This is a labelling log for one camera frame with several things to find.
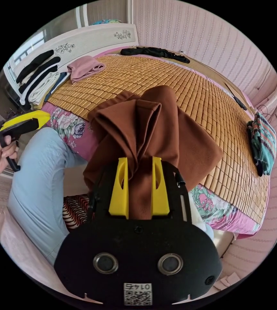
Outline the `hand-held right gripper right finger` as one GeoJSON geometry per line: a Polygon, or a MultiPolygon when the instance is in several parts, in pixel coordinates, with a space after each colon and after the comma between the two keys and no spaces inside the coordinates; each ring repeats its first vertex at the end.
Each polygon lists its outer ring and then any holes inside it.
{"type": "Polygon", "coordinates": [[[161,158],[152,157],[151,216],[163,217],[170,212],[161,158]]]}

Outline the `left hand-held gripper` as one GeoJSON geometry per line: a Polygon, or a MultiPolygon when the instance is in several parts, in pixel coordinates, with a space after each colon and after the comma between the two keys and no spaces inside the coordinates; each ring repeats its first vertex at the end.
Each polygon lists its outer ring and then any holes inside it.
{"type": "Polygon", "coordinates": [[[21,135],[40,129],[50,120],[50,114],[36,110],[15,116],[8,121],[0,122],[0,145],[7,146],[5,137],[10,136],[11,142],[17,141],[21,135]]]}

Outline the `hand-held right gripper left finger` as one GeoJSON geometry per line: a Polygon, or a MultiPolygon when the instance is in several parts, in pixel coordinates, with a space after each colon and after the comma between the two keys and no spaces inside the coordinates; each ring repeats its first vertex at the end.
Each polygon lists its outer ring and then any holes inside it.
{"type": "Polygon", "coordinates": [[[111,216],[129,219],[128,194],[128,159],[119,158],[108,209],[111,216]]]}

